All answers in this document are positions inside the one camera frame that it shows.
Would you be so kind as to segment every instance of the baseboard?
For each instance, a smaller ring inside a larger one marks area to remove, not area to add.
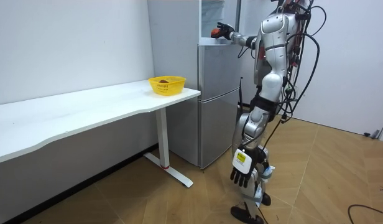
[[[128,159],[125,159],[122,162],[117,163],[116,165],[110,167],[109,169],[106,169],[99,174],[94,175],[93,177],[90,177],[89,179],[86,179],[82,181],[81,183],[75,185],[74,187],[65,190],[64,192],[42,202],[39,205],[36,205],[35,207],[23,212],[22,214],[4,222],[4,224],[18,224],[22,223],[31,217],[37,215],[40,212],[43,212],[44,210],[54,206],[55,204],[61,202],[62,200],[65,200],[66,198],[72,196],[73,194],[79,192],[80,190],[83,190],[84,188],[90,186],[91,184],[107,177],[108,175],[112,174],[113,172],[116,172],[117,170],[123,168],[124,166],[130,164],[131,162],[135,161],[136,159],[142,157],[147,152],[152,152],[154,149],[157,149],[159,147],[159,144],[154,144],[153,146],[148,147],[147,149],[144,149],[141,152],[138,152],[137,154],[131,156]]]

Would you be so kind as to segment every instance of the yellow basket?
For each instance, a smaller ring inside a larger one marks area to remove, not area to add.
[[[164,96],[170,96],[180,93],[183,87],[185,86],[185,81],[186,78],[173,76],[163,76],[149,79],[153,91],[156,94]]]

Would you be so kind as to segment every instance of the white table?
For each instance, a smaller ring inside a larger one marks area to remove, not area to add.
[[[0,162],[119,119],[156,111],[161,166],[187,187],[193,182],[169,166],[165,107],[200,95],[184,88],[174,96],[153,92],[147,80],[0,105]]]

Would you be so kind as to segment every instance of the wooden floor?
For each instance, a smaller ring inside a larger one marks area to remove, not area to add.
[[[272,205],[261,209],[270,224],[350,223],[354,203],[383,210],[383,142],[293,119],[280,125],[268,149],[276,167],[267,185]],[[229,212],[242,205],[229,179],[230,151],[204,171],[170,159],[194,181],[190,189],[141,158],[26,223],[239,223]],[[383,224],[383,215],[363,208],[352,216]]]

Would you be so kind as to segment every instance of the freezer door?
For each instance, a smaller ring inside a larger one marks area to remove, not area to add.
[[[231,145],[236,125],[238,90],[200,103],[200,160],[203,169]]]
[[[239,87],[242,60],[239,45],[198,47],[198,85],[205,101]]]

